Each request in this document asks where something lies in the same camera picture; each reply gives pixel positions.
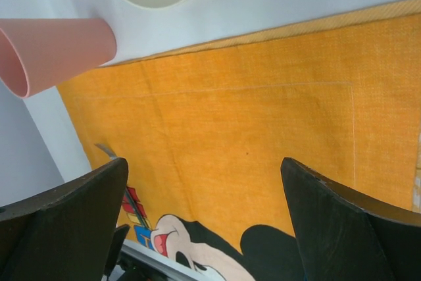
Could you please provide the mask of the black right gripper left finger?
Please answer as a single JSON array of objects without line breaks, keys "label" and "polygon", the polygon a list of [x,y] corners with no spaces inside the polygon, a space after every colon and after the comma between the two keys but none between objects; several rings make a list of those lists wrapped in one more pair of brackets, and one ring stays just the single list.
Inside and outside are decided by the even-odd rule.
[{"label": "black right gripper left finger", "polygon": [[2,280],[101,280],[128,179],[117,158],[1,207]]}]

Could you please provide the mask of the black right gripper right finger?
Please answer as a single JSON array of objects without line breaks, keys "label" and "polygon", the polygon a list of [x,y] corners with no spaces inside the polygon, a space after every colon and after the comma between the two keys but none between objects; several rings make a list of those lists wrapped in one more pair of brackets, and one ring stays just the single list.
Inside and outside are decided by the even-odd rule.
[{"label": "black right gripper right finger", "polygon": [[307,280],[420,279],[420,214],[289,157],[280,172]]}]

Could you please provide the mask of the yellow Mickey Mouse placemat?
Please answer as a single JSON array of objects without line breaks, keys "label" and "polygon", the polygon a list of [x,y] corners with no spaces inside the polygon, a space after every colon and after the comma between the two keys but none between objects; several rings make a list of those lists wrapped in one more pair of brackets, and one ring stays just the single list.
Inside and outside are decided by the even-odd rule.
[{"label": "yellow Mickey Mouse placemat", "polygon": [[420,210],[420,0],[186,47],[59,86],[93,168],[129,166],[126,241],[212,279],[279,280],[292,157]]}]

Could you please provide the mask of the pink plastic cup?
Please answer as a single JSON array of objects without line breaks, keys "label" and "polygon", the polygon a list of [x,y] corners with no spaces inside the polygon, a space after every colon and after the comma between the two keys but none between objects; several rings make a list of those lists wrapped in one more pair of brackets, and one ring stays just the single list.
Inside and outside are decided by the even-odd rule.
[{"label": "pink plastic cup", "polygon": [[1,81],[22,99],[113,60],[116,51],[101,18],[1,19]]}]

